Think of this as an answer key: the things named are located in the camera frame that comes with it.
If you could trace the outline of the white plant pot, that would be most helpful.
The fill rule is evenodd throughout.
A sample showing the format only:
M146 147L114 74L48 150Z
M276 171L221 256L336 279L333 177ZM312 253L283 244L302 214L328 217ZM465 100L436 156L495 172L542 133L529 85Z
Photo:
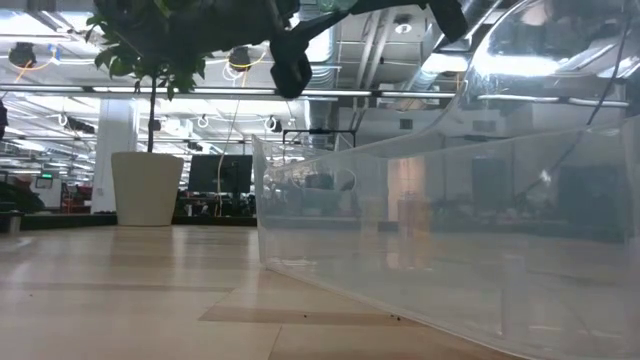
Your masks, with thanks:
M163 153L117 152L111 166L118 224L170 226L184 160Z

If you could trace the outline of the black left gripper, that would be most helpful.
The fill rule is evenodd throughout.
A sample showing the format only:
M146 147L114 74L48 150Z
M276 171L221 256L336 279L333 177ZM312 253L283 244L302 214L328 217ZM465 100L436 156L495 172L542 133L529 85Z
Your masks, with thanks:
M228 51L270 41L283 32L300 9L299 0L211 0L190 20L192 44L204 52ZM270 41L270 70L279 95L297 98L312 78L306 55L309 40L285 31Z

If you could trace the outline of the white square pillar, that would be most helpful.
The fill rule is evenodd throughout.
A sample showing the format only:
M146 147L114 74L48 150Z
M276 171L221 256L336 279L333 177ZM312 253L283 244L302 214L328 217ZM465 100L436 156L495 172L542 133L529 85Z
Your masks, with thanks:
M116 210L111 157L114 153L137 150L138 128L138 106L134 100L100 101L92 181L92 213Z

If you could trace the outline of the green leafy plant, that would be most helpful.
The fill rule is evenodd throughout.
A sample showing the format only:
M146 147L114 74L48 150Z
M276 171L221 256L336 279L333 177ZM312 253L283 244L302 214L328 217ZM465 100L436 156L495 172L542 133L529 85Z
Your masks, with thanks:
M114 77L131 76L139 90L144 79L151 81L147 151L154 151L158 90L169 99L175 93L195 88L194 77L205 76L207 53L196 51L179 32L178 17L190 7L174 0L93 0L95 11L86 21L85 38L102 31L103 49L94 58L96 68L104 67Z

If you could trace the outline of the long ceiling light bar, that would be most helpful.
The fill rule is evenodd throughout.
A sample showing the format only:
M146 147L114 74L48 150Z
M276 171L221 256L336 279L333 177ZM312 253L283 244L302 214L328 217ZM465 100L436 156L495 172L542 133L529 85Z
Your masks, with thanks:
M73 86L73 85L29 85L29 84L0 84L0 92L7 93L33 93L39 95L54 96L80 96L80 97L138 97L150 95L150 87L141 87L136 90L132 86ZM175 93L176 98L193 99L282 99L280 92L272 88L250 87L198 87L189 93ZM450 92L408 92L408 91L381 91L381 90L332 90L311 89L304 90L300 98L407 98L407 99L452 99L454 93Z

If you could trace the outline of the black ceiling device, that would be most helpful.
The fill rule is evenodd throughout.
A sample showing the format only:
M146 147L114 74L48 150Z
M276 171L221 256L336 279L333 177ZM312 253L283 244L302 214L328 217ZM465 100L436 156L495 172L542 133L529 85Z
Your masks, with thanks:
M246 72L251 67L249 48L246 46L233 48L228 57L228 64L236 72Z

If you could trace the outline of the black aluminium table frame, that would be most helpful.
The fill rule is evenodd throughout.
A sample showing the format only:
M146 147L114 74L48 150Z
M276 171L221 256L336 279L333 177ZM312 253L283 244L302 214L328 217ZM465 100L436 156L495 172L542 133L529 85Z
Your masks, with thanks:
M17 212L0 212L0 234L11 234L20 231L115 226L117 224L118 221L115 214L25 215ZM252 217L176 216L172 219L172 225L256 227L257 219Z

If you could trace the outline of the clear plastic bin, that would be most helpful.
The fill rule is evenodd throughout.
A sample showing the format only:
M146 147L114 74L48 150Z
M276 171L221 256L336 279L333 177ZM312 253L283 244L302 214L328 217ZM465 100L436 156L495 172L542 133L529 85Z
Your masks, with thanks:
M513 355L640 360L640 0L520 0L423 130L253 160L266 267Z

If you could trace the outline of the large silver ventilation duct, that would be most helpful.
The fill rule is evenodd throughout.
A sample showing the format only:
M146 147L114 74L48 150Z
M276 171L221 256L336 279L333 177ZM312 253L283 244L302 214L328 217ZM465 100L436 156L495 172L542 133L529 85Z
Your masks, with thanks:
M483 25L491 27L502 14L501 10L489 11L472 24L470 33L461 40L445 45L445 38L434 19L427 22L421 48L421 59L415 73L401 86L403 91L426 92L437 77L445 72L465 72L475 52L474 37Z

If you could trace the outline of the silver spiral ventilation duct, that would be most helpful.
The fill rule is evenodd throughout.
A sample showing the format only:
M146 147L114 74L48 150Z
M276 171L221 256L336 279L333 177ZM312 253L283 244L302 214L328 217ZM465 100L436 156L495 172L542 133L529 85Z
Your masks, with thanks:
M307 90L334 90L337 87L340 67L336 31L339 29L339 26L333 26L310 41L305 52L312 70ZM303 115L289 121L286 139L299 141L305 147L333 150L337 134L330 130L338 128L338 99L320 97L299 100L299 103Z

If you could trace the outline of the black background monitor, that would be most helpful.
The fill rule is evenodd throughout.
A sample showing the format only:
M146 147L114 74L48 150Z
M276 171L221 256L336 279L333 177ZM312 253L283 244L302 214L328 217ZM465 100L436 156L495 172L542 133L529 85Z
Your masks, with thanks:
M253 158L250 155L194 155L188 190L191 192L249 193Z

